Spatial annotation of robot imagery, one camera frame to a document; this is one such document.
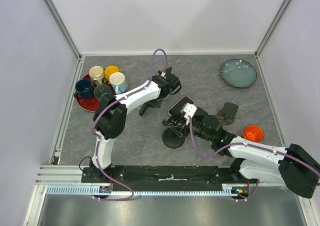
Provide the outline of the black round-base phone stand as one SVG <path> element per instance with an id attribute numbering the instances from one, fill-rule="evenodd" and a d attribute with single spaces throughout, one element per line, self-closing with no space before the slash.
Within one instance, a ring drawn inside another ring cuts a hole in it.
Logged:
<path id="1" fill-rule="evenodd" d="M 162 134 L 162 141 L 170 149 L 178 149 L 183 146 L 186 137 L 180 127 L 168 127 Z"/>

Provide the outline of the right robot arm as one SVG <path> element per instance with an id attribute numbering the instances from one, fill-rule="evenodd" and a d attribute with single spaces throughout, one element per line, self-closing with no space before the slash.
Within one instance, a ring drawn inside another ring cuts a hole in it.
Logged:
<path id="1" fill-rule="evenodd" d="M 246 178 L 279 183 L 304 198 L 312 198 L 320 185 L 319 163 L 297 144 L 276 147 L 246 140 L 224 130 L 216 116 L 194 105 L 172 114 L 162 124 L 167 127 L 162 135 L 167 147 L 181 147 L 187 136 L 199 137 L 211 143 L 213 156 L 233 157 L 229 170 L 233 182 Z"/>

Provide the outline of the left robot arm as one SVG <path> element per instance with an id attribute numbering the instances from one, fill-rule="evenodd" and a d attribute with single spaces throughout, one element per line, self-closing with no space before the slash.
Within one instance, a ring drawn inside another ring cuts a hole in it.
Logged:
<path id="1" fill-rule="evenodd" d="M 152 76 L 142 85 L 117 96 L 106 94 L 93 117 L 92 133 L 96 136 L 95 153 L 92 158 L 95 168 L 92 176 L 98 182 L 109 179 L 111 154 L 115 140 L 123 132 L 127 115 L 135 108 L 142 110 L 160 104 L 168 95 L 174 95 L 181 89 L 177 76 Z"/>

